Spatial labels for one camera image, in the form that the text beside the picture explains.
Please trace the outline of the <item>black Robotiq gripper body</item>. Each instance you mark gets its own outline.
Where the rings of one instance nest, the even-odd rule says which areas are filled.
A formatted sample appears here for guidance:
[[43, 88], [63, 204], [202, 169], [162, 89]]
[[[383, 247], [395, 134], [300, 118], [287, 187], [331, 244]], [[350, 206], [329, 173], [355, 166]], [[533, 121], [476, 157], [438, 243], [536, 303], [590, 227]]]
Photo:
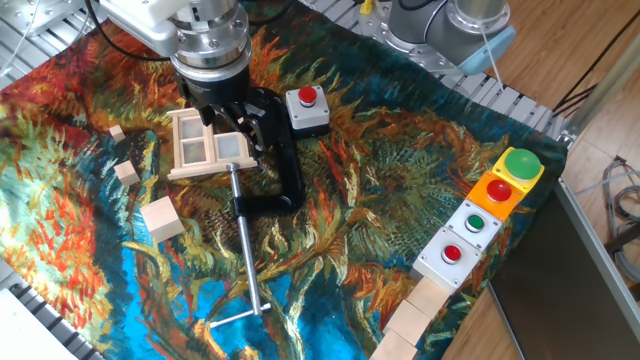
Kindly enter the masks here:
[[243, 103], [250, 86], [250, 70], [245, 67], [230, 78], [214, 81], [199, 81], [174, 71], [180, 95], [195, 108]]

